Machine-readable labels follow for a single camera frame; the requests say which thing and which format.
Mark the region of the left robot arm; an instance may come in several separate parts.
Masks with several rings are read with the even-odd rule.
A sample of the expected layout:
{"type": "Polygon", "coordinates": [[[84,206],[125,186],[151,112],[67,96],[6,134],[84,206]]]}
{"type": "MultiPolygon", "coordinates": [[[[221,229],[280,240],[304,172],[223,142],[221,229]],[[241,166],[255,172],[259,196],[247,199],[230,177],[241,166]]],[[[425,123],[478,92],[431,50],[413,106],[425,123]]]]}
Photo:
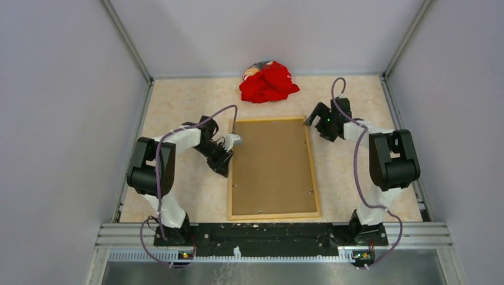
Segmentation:
{"type": "Polygon", "coordinates": [[[242,137],[231,132],[222,141],[216,141],[213,137],[218,129],[214,119],[202,116],[199,123],[185,122],[162,137],[141,137],[135,144],[127,184],[156,210],[155,219],[163,240],[180,246],[191,236],[188,214],[172,193],[177,155],[194,149],[206,158],[215,173],[225,178],[229,175],[232,148],[242,137]]]}

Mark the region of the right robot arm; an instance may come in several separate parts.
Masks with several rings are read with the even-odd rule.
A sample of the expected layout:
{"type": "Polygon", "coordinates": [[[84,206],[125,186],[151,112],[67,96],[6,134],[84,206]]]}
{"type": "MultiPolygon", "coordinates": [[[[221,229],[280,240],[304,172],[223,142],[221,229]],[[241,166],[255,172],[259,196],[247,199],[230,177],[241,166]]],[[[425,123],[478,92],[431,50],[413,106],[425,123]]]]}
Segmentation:
{"type": "Polygon", "coordinates": [[[334,142],[337,138],[355,142],[354,179],[361,205],[352,213],[344,233],[350,240],[363,245],[379,238],[383,218],[396,197],[421,174],[412,133],[407,129],[386,129],[360,118],[352,118],[348,99],[335,98],[327,106],[319,102],[304,121],[315,126],[320,136],[334,142]],[[368,149],[368,171],[372,181],[365,196],[358,178],[358,152],[368,149]]]}

